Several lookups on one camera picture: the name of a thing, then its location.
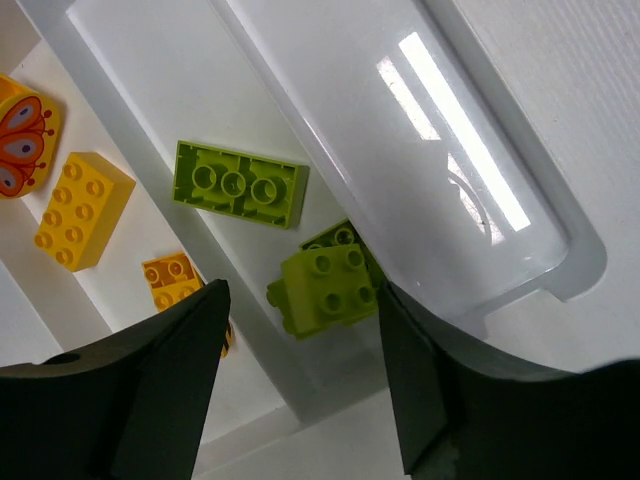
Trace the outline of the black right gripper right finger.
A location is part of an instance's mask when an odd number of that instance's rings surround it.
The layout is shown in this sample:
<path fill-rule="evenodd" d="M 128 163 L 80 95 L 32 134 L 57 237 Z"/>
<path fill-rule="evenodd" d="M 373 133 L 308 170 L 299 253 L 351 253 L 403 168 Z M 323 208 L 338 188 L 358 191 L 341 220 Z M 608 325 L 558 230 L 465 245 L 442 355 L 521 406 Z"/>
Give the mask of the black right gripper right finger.
<path fill-rule="evenodd" d="M 567 372 L 477 339 L 397 286 L 381 287 L 378 304 L 409 477 L 638 477 L 637 360 Z"/>

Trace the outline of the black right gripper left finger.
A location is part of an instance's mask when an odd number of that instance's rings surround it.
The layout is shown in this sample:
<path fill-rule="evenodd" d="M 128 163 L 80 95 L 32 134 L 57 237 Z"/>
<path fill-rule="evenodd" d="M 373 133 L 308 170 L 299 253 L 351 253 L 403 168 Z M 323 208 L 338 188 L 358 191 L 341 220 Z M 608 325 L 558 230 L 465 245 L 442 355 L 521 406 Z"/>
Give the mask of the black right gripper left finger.
<path fill-rule="evenodd" d="M 230 313 L 226 281 L 41 364 L 1 371 L 5 479 L 188 479 Z"/>

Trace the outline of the orange lego brick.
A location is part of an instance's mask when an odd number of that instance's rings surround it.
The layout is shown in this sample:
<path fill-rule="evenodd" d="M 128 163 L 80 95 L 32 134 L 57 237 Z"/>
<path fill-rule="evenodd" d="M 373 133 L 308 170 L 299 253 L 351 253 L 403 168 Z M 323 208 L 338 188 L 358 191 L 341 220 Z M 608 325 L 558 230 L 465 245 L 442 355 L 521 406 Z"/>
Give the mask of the orange lego brick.
<path fill-rule="evenodd" d="M 184 252 L 142 263 L 153 303 L 162 312 L 203 287 L 203 281 Z"/>

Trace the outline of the lime square lego brick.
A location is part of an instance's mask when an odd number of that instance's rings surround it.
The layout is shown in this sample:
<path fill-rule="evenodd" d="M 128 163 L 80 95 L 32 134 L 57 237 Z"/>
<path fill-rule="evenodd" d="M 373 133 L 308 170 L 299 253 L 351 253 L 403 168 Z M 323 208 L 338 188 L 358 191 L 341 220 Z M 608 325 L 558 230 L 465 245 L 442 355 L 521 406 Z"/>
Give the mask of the lime square lego brick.
<path fill-rule="evenodd" d="M 281 264 L 267 286 L 284 330 L 302 340 L 334 325 L 352 325 L 378 311 L 365 257 L 357 244 L 300 251 Z"/>

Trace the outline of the dark green lego brick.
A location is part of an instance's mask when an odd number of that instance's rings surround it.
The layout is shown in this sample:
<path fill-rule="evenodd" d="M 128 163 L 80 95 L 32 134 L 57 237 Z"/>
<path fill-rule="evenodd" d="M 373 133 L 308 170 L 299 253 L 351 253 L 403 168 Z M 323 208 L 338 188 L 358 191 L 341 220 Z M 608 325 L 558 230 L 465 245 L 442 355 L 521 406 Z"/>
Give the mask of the dark green lego brick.
<path fill-rule="evenodd" d="M 348 219 L 305 240 L 299 245 L 299 250 L 304 251 L 349 244 L 357 244 L 360 246 L 373 288 L 377 290 L 386 279 L 386 276 L 358 231 Z"/>

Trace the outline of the yellow lego brick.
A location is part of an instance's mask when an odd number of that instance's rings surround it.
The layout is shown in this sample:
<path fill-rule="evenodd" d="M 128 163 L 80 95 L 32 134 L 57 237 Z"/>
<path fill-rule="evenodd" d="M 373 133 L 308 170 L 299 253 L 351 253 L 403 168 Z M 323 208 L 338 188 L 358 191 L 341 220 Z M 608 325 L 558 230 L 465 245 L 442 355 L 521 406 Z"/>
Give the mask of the yellow lego brick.
<path fill-rule="evenodd" d="M 136 186 L 95 152 L 72 152 L 62 167 L 35 245 L 71 272 L 98 264 Z"/>

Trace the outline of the lime long lego brick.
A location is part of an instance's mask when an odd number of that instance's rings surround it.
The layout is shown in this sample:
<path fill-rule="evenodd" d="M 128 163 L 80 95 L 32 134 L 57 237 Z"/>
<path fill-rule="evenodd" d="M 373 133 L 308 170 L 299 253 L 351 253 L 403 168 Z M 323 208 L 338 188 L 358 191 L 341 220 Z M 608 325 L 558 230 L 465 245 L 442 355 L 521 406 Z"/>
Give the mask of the lime long lego brick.
<path fill-rule="evenodd" d="M 310 167 L 245 152 L 177 142 L 173 200 L 279 229 L 298 225 Z"/>

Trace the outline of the orange rounded lego piece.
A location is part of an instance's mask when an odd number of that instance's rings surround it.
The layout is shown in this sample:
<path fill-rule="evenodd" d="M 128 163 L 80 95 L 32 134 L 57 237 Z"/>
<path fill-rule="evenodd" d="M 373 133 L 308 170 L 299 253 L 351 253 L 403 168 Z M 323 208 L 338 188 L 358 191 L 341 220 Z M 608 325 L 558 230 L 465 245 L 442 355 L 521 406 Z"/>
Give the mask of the orange rounded lego piece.
<path fill-rule="evenodd" d="M 1 76 L 1 197 L 44 186 L 55 161 L 62 115 L 48 95 Z"/>

